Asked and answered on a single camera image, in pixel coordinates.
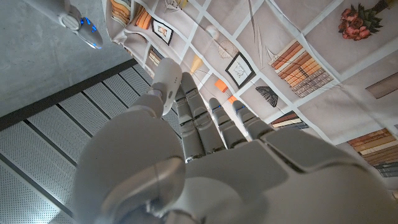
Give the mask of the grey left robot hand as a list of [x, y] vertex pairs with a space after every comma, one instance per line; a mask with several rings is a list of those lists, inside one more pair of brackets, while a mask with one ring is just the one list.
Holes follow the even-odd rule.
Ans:
[[149, 91], [94, 135], [75, 175], [78, 223], [396, 223], [397, 202], [351, 155], [275, 130], [163, 62]]

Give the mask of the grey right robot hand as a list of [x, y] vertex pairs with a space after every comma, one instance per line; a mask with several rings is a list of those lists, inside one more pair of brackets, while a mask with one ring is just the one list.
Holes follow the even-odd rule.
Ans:
[[70, 30], [93, 49], [102, 49], [103, 40], [95, 24], [67, 0], [25, 0], [34, 9]]

